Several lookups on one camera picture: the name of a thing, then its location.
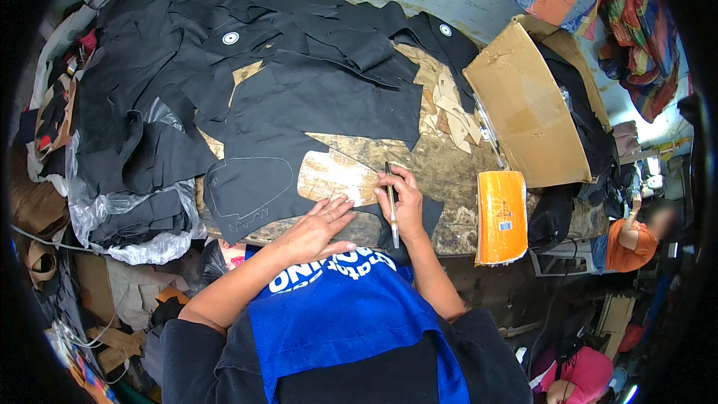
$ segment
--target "pink shirt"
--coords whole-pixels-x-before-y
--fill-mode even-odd
[[[561,370],[561,379],[576,385],[566,404],[590,403],[606,389],[612,374],[611,359],[588,346],[580,348],[579,352],[571,358],[570,362],[565,363]],[[547,391],[554,381],[556,381],[555,362],[543,376],[541,390]]]

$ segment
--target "person in pink shirt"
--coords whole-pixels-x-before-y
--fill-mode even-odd
[[[534,402],[547,404],[595,403],[606,391],[613,364],[593,348],[583,346],[561,367],[556,379],[556,347],[548,348],[537,360],[529,385]]]

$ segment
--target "white circular sticker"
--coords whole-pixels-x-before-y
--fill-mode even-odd
[[[239,33],[236,31],[231,31],[222,37],[222,42],[224,42],[228,46],[230,44],[234,44],[238,40],[239,40]]]
[[[444,36],[451,36],[451,28],[445,23],[439,25],[439,30],[444,33]]]

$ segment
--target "blue apron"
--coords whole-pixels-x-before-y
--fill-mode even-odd
[[[439,402],[470,402],[436,312],[413,280],[410,267],[363,247],[280,273],[248,306],[267,402],[277,403],[280,377],[412,346],[425,331],[436,342]]]

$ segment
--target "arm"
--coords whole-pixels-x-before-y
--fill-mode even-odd
[[[621,232],[618,233],[618,243],[622,247],[626,247],[629,250],[635,251],[638,247],[638,231],[633,229],[633,222],[635,221],[635,215],[641,208],[641,196],[633,197],[633,209],[628,213],[628,218],[624,220]]]
[[[356,249],[347,241],[328,245],[355,217],[353,212],[347,213],[354,201],[346,199],[341,196],[333,202],[318,202],[289,231],[199,292],[182,309],[179,319],[204,324],[226,335],[242,308],[284,269]]]
[[[454,285],[444,273],[442,265],[436,259],[432,241],[421,225],[421,202],[423,196],[418,190],[414,175],[401,167],[392,167],[394,175],[379,172],[379,184],[391,184],[399,193],[395,203],[396,222],[399,236],[404,241],[411,266],[414,267],[417,290],[432,305],[437,314],[447,321],[453,321],[464,313],[464,304]],[[389,197],[382,189],[374,189],[384,218],[390,220]]]
[[[575,388],[575,384],[565,380],[552,382],[551,385],[549,385],[549,390],[546,392],[546,404],[565,403],[569,400]]]

